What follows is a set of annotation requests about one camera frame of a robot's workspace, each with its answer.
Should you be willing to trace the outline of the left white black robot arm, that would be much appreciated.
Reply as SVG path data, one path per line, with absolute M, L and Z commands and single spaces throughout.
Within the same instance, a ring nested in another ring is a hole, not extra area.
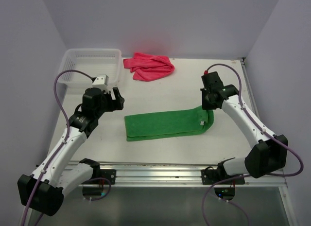
M 88 88 L 82 96 L 82 103 L 69 118 L 69 127 L 50 154 L 31 175 L 23 174 L 19 178 L 17 186 L 22 205 L 53 216 L 64 198 L 80 184 L 100 181 L 110 184 L 103 178 L 99 163 L 88 158 L 79 161 L 69 173 L 63 171 L 98 126 L 99 118 L 106 112 L 123 110 L 123 104 L 124 98 L 117 87 L 111 91 Z

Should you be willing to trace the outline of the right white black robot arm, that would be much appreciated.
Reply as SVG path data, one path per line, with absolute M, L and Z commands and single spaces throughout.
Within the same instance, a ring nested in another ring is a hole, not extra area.
M 201 78 L 204 85 L 201 89 L 202 108 L 225 112 L 244 134 L 251 148 L 246 157 L 220 162 L 216 172 L 218 181 L 228 183 L 238 174 L 259 178 L 282 169 L 287 158 L 287 150 L 283 147 L 288 145 L 287 138 L 266 128 L 244 102 L 237 88 L 234 85 L 224 86 L 217 72 L 205 72 Z

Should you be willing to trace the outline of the green towel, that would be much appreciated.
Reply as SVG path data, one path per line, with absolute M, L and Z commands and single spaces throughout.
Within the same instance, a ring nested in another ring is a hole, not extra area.
M 124 117 L 124 123 L 127 141 L 196 136 L 212 127 L 214 113 L 199 106 L 187 110 L 128 115 Z

